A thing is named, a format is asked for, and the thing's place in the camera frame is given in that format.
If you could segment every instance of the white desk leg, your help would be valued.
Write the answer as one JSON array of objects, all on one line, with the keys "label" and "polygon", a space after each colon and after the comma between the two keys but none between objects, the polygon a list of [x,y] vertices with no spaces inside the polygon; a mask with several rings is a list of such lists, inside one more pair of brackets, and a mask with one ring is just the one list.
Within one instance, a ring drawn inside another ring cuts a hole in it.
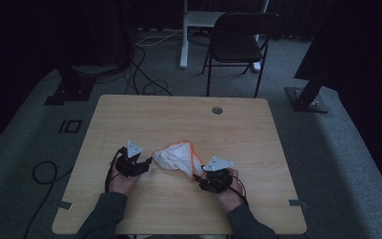
[{"label": "white desk leg", "polygon": [[[256,40],[258,41],[259,40],[259,35],[256,35]],[[256,63],[253,63],[253,70],[255,72],[259,72],[260,71],[260,62],[256,62]]]},{"label": "white desk leg", "polygon": [[181,49],[181,62],[179,68],[186,69],[188,64],[188,0],[184,0],[184,19],[182,27],[182,49]]}]

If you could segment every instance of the wooden table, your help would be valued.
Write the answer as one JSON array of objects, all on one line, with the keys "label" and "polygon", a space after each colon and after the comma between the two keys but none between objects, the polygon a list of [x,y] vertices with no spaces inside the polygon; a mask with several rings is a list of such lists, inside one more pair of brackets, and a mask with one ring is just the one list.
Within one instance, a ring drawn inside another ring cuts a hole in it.
[{"label": "wooden table", "polygon": [[[220,115],[213,107],[222,108]],[[102,96],[53,224],[75,234],[95,208],[116,151],[130,139],[143,147],[139,161],[180,139],[191,140],[207,163],[212,156],[235,162],[256,218],[278,234],[306,230],[268,102],[261,99]],[[215,198],[181,171],[154,162],[128,198],[118,234],[230,234]]]}]

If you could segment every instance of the sleeve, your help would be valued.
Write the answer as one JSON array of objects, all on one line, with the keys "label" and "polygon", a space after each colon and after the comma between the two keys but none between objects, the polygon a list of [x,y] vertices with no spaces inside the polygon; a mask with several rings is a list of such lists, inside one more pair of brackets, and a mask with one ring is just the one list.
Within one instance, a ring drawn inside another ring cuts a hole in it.
[{"label": "sleeve", "polygon": [[113,238],[116,225],[122,220],[127,197],[117,192],[102,193],[95,210],[86,219],[76,235],[80,238]]},{"label": "sleeve", "polygon": [[250,208],[244,203],[227,214],[236,239],[275,239],[275,231],[257,221]]}]

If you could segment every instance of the chair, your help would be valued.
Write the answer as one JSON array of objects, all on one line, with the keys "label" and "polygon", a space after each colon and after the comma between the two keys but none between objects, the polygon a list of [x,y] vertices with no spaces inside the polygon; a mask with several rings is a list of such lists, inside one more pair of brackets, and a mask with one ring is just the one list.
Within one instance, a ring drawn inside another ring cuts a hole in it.
[{"label": "chair", "polygon": [[[209,50],[201,74],[209,67],[206,97],[210,95],[212,67],[247,67],[252,63],[261,62],[259,78],[254,98],[259,92],[263,69],[268,53],[269,39],[278,31],[280,16],[274,13],[225,13],[216,21]],[[264,37],[259,46],[257,35]],[[213,65],[213,59],[221,65]]]}]

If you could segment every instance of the black curtain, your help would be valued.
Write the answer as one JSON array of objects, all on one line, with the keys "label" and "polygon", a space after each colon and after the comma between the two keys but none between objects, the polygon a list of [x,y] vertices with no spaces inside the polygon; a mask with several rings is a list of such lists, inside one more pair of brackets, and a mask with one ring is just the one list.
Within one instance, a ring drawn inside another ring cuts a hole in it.
[{"label": "black curtain", "polygon": [[382,1],[335,0],[295,77],[337,90],[382,174]]}]

